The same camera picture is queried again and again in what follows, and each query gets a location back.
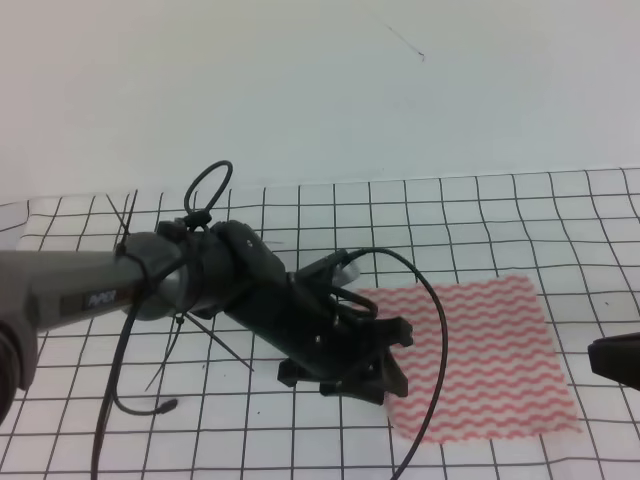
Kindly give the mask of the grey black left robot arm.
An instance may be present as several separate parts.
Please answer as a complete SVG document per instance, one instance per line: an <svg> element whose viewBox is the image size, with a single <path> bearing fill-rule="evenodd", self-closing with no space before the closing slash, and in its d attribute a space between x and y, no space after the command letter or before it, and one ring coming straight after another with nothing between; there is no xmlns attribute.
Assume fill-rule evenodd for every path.
<svg viewBox="0 0 640 480"><path fill-rule="evenodd" d="M208 209L127 234L111 251L1 255L1 408L35 376L38 333L116 310L137 320L224 313L284 355L287 386L380 404L408 380L391 347L412 344L401 318L347 288L354 255L338 251L290 272L248 225Z"/></svg>

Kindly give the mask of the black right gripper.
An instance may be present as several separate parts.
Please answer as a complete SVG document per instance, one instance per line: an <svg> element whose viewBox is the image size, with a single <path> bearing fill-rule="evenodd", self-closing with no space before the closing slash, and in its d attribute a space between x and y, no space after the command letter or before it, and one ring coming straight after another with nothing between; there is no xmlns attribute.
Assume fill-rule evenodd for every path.
<svg viewBox="0 0 640 480"><path fill-rule="evenodd" d="M597 339L588 346L594 374L634 390L640 389L640 336L638 333Z"/></svg>

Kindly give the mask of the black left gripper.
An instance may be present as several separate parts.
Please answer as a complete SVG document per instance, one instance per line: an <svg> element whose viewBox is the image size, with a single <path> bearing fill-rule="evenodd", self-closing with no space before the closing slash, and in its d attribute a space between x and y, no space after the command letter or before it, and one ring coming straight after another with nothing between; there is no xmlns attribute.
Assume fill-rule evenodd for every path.
<svg viewBox="0 0 640 480"><path fill-rule="evenodd" d="M225 313L282 352L277 379L288 387L317 383L324 396L382 405L408 395L406 375L390 347L413 345L402 317L379 319L377 307L346 290L288 279L249 288Z"/></svg>

